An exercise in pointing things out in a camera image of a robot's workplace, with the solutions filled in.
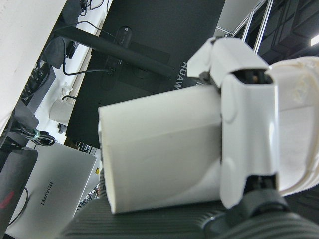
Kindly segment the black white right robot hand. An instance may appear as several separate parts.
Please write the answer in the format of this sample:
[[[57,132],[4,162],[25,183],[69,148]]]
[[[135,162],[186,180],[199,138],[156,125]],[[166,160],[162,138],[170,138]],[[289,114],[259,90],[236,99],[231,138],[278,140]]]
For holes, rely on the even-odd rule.
[[[318,238],[284,197],[319,182],[319,59],[210,38],[187,75],[200,84],[99,108],[103,194],[59,238]]]

